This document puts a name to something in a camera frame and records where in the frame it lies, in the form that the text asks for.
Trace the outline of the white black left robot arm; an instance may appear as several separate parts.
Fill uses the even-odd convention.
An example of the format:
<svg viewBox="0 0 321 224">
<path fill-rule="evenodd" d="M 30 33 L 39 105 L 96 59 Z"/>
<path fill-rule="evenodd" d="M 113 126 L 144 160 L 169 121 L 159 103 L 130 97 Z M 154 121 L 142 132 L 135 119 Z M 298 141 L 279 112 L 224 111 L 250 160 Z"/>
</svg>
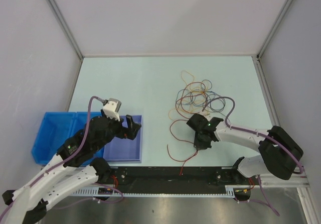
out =
<svg viewBox="0 0 321 224">
<path fill-rule="evenodd" d="M 141 124 L 130 115 L 125 119 L 88 117 L 84 129 L 68 138 L 35 177 L 20 189 L 3 193 L 7 208 L 1 218 L 5 217 L 7 223 L 37 223 L 74 191 L 108 182 L 111 168 L 104 158 L 94 154 L 114 138 L 134 140 L 140 129 Z"/>
</svg>

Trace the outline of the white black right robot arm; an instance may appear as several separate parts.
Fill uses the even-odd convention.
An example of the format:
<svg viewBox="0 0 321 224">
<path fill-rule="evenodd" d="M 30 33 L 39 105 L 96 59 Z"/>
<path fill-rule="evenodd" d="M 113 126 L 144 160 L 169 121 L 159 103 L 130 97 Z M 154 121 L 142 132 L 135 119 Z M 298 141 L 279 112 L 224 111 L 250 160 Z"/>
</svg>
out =
<svg viewBox="0 0 321 224">
<path fill-rule="evenodd" d="M 272 174 L 282 180 L 289 180 L 303 156 L 302 148 L 279 126 L 269 130 L 234 127 L 226 120 L 201 114 L 194 114 L 187 125 L 195 132 L 194 147 L 197 150 L 211 148 L 212 142 L 237 144 L 259 154 L 254 157 L 240 157 L 234 164 L 231 178 L 236 184 L 244 184 L 250 177 Z"/>
</svg>

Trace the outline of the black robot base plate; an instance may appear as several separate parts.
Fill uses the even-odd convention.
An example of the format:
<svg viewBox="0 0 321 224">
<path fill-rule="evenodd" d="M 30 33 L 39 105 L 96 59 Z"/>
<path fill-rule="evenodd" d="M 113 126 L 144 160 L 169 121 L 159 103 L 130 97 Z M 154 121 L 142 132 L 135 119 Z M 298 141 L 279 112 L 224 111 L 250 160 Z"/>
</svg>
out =
<svg viewBox="0 0 321 224">
<path fill-rule="evenodd" d="M 234 167 L 113 167 L 99 178 L 116 184 L 125 193 L 222 193 L 228 185 L 257 186 L 255 177 L 244 177 Z"/>
</svg>

